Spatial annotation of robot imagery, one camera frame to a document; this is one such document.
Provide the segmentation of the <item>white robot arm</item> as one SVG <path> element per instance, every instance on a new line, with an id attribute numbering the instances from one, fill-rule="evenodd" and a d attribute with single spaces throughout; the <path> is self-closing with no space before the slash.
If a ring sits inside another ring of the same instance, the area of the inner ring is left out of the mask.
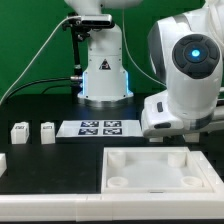
<path id="1" fill-rule="evenodd" d="M 125 9 L 143 0 L 64 0 L 78 14 L 72 20 L 85 28 L 88 67 L 78 100 L 94 107 L 112 107 L 130 99 L 128 74 L 122 66 L 121 30 L 103 8 Z M 224 107 L 218 107 L 224 59 L 224 0 L 157 21 L 149 35 L 149 59 L 166 85 L 144 100 L 143 135 L 178 135 L 218 130 Z"/>

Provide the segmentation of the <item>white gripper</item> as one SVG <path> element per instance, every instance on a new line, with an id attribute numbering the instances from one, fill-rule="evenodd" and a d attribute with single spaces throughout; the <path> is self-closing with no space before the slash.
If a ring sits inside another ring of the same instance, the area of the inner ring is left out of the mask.
<path id="1" fill-rule="evenodd" d="M 214 111 L 214 116 L 212 121 L 205 127 L 198 130 L 175 130 L 175 135 L 200 133 L 200 132 L 212 132 L 217 130 L 224 130 L 224 106 L 218 106 Z"/>

